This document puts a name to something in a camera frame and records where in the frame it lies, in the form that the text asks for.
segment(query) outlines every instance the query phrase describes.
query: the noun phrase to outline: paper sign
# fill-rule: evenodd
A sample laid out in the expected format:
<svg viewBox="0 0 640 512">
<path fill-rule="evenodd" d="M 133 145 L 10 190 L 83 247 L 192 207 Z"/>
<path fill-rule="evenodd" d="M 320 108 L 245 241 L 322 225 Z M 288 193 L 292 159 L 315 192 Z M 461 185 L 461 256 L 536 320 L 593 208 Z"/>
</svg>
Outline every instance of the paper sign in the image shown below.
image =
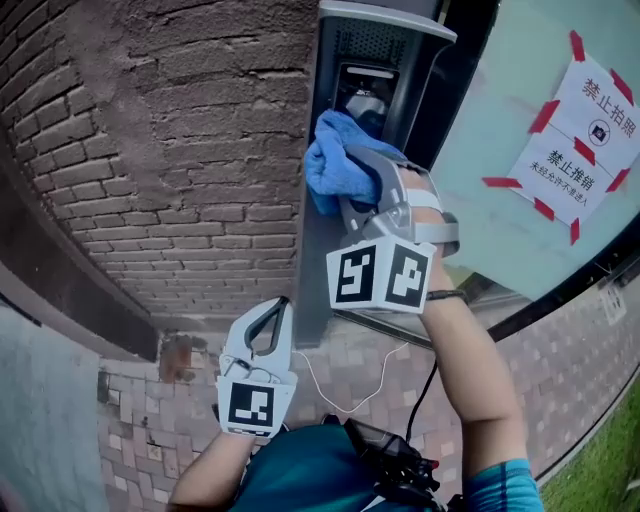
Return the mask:
<svg viewBox="0 0 640 512">
<path fill-rule="evenodd" d="M 591 165 L 578 153 L 573 140 L 550 125 L 532 135 L 509 177 L 522 185 L 514 192 L 530 201 L 537 197 L 567 225 L 576 218 L 582 224 L 613 180 L 601 165 Z"/>
<path fill-rule="evenodd" d="M 514 192 L 542 201 L 567 225 L 583 224 L 638 156 L 640 109 L 588 55 L 572 59 L 555 99 L 550 121 L 531 136 L 508 176 L 522 185 Z"/>
</svg>

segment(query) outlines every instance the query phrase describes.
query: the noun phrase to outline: black wire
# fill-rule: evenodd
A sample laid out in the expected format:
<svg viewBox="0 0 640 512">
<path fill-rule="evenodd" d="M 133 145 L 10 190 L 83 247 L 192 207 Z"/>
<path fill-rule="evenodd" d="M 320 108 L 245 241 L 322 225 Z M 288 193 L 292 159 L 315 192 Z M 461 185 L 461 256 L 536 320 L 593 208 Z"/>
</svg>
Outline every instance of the black wire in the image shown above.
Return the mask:
<svg viewBox="0 0 640 512">
<path fill-rule="evenodd" d="M 427 391 L 429 390 L 429 386 L 431 385 L 431 381 L 433 380 L 433 377 L 435 376 L 437 369 L 438 369 L 438 361 L 434 361 L 433 368 L 431 368 L 431 373 L 429 374 L 427 383 L 424 385 L 424 389 L 420 394 L 420 398 L 418 398 L 416 405 L 414 405 L 413 409 L 411 410 L 411 416 L 409 416 L 409 423 L 407 423 L 407 435 L 404 438 L 407 443 L 411 441 L 411 427 L 413 427 L 413 420 L 416 418 L 416 413 L 418 412 L 418 408 L 420 407 L 422 400 L 424 400 L 424 396 L 427 394 Z"/>
</svg>

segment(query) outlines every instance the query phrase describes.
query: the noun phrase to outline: brick wall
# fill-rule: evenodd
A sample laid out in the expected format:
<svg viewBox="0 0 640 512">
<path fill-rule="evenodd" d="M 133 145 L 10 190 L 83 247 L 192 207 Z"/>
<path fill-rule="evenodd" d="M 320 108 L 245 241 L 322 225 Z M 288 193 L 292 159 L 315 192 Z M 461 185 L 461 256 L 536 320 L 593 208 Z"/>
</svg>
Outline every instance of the brick wall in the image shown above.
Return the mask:
<svg viewBox="0 0 640 512">
<path fill-rule="evenodd" d="M 16 159 L 163 325 L 291 292 L 315 17 L 315 0 L 0 8 Z"/>
</svg>

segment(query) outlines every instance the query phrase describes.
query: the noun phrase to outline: white cable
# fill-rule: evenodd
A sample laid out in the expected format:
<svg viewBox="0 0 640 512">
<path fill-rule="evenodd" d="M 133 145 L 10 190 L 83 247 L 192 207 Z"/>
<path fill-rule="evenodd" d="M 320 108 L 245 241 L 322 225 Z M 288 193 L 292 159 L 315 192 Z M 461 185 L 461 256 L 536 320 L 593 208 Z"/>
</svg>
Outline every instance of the white cable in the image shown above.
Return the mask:
<svg viewBox="0 0 640 512">
<path fill-rule="evenodd" d="M 389 352 L 386 356 L 384 356 L 384 362 L 382 363 L 382 374 L 380 375 L 380 385 L 378 386 L 378 389 L 376 389 L 373 393 L 371 393 L 367 398 L 365 398 L 362 402 L 360 402 L 358 405 L 356 405 L 353 409 L 349 410 L 349 411 L 345 411 L 344 409 L 342 409 L 341 407 L 338 407 L 336 404 L 334 404 L 331 400 L 329 400 L 326 396 L 324 396 L 324 393 L 321 391 L 320 389 L 320 384 L 318 384 L 318 379 L 316 379 L 316 374 L 313 373 L 313 368 L 311 367 L 311 361 L 309 361 L 309 358 L 307 357 L 306 354 L 303 354 L 302 352 L 298 352 L 297 350 L 294 350 L 293 353 L 294 354 L 299 354 L 302 357 L 304 357 L 305 361 L 307 361 L 307 364 L 309 365 L 309 371 L 311 372 L 311 377 L 313 377 L 313 382 L 316 383 L 316 388 L 318 389 L 318 393 L 320 393 L 320 396 L 322 398 L 324 398 L 324 400 L 333 405 L 336 409 L 338 409 L 339 411 L 345 413 L 345 414 L 351 414 L 355 411 L 357 411 L 361 405 L 363 405 L 365 402 L 367 402 L 370 398 L 373 398 L 374 396 L 376 396 L 378 393 L 380 393 L 380 390 L 382 389 L 382 385 L 384 384 L 384 370 L 387 367 L 387 359 L 389 359 L 389 356 L 395 352 L 398 352 L 398 350 L 402 350 L 404 347 L 406 347 L 409 343 L 406 342 L 403 345 L 399 346 L 398 348 L 394 348 L 391 352 Z"/>
</svg>

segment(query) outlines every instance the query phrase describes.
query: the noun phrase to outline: blue towel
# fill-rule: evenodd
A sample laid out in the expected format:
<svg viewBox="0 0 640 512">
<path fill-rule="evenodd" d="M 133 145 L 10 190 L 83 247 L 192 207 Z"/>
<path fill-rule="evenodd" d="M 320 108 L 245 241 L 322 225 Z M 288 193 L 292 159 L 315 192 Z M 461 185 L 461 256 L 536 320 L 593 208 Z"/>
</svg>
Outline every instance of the blue towel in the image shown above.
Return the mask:
<svg viewBox="0 0 640 512">
<path fill-rule="evenodd" d="M 335 110 L 318 117 L 315 136 L 304 155 L 304 172 L 313 201 L 323 215 L 340 213 L 337 196 L 368 204 L 376 201 L 373 180 L 347 158 L 345 146 L 356 144 L 404 158 L 396 148 L 369 137 L 351 117 Z"/>
</svg>

